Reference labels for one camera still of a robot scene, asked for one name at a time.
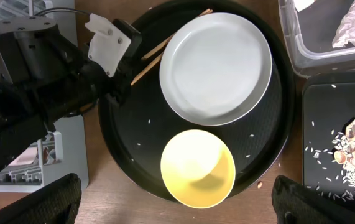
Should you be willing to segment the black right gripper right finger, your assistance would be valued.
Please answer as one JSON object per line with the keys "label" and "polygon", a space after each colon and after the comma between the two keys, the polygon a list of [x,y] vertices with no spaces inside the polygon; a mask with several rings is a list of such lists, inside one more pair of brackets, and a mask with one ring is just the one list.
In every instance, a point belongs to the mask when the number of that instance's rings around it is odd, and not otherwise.
{"label": "black right gripper right finger", "polygon": [[355,223],[355,205],[334,203],[283,175],[275,179],[272,206],[278,224]]}

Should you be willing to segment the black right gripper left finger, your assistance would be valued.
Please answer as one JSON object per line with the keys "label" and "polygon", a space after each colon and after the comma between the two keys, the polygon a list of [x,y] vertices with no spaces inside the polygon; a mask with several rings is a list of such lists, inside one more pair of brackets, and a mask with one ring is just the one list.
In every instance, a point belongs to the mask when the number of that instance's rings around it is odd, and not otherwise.
{"label": "black right gripper left finger", "polygon": [[0,224],[72,224],[78,215],[81,195],[80,178],[67,174],[0,209]]}

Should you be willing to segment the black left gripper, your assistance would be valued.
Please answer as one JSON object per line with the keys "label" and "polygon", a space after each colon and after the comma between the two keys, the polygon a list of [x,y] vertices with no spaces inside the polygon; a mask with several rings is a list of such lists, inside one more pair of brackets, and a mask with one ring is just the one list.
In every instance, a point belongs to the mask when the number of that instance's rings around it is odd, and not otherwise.
{"label": "black left gripper", "polygon": [[105,96],[114,104],[121,105],[125,102],[131,89],[131,82],[134,76],[134,55],[142,43],[142,34],[124,20],[115,19],[111,23],[131,39],[131,44],[119,62],[114,76],[108,77],[99,64],[90,60],[89,57],[88,60],[90,61],[90,64],[94,65],[98,70],[97,74],[92,75],[92,77],[96,80],[96,84],[99,86],[97,87],[98,96]]}

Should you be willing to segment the wooden chopstick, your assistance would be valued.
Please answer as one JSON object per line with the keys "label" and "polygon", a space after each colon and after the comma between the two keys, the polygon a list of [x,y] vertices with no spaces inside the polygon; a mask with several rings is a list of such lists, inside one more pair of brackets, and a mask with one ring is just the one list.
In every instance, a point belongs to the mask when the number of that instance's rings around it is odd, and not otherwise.
{"label": "wooden chopstick", "polygon": [[[204,16],[204,15],[207,15],[207,14],[211,14],[212,12],[213,12],[212,9],[206,9],[201,14],[199,14],[197,17],[201,17],[201,16]],[[157,53],[159,50],[161,50],[163,47],[165,47],[168,44],[168,42],[172,39],[173,36],[174,36],[174,34],[172,34],[170,37],[166,38],[164,41],[162,41],[155,48],[153,48],[151,51],[146,53],[141,59],[142,60],[147,60],[148,58],[153,56],[155,53]]]}
{"label": "wooden chopstick", "polygon": [[156,66],[162,59],[164,53],[158,55],[148,66],[145,67],[140,73],[138,73],[131,82],[131,86],[133,86],[136,82],[138,82],[147,72],[149,72],[154,66]]}

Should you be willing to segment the yellow plastic bowl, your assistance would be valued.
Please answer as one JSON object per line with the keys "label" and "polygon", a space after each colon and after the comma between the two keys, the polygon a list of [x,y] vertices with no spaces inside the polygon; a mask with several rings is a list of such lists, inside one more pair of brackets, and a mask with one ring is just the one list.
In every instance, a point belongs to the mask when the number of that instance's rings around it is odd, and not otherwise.
{"label": "yellow plastic bowl", "polygon": [[232,192],[236,166],[227,145],[216,135],[191,129],[166,144],[160,160],[162,180],[181,204],[214,207]]}

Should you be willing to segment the white round plate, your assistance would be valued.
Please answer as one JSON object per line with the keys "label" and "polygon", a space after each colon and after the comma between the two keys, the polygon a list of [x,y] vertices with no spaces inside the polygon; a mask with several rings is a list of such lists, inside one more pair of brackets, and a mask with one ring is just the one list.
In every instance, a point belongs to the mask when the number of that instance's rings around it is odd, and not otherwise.
{"label": "white round plate", "polygon": [[272,76],[272,53],[260,29],[231,13],[197,17],[180,28],[162,55],[159,81],[169,107],[202,126],[248,114]]}

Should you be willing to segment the pink plastic cup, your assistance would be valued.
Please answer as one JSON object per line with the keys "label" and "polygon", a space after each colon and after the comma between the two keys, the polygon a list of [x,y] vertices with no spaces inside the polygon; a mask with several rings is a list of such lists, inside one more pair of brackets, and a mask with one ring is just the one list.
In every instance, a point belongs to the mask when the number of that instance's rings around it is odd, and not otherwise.
{"label": "pink plastic cup", "polygon": [[21,155],[16,157],[9,166],[23,166],[32,164],[37,157],[38,149],[37,146],[27,148]]}

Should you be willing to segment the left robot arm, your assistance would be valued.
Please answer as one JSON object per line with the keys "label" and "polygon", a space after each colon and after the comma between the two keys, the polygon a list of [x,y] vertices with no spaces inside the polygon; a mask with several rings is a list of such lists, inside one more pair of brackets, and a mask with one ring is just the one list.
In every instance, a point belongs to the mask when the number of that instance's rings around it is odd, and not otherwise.
{"label": "left robot arm", "polygon": [[104,56],[86,56],[42,16],[0,21],[0,171],[55,122],[110,96],[126,99],[131,58],[142,36],[126,21],[106,21],[91,46]]}

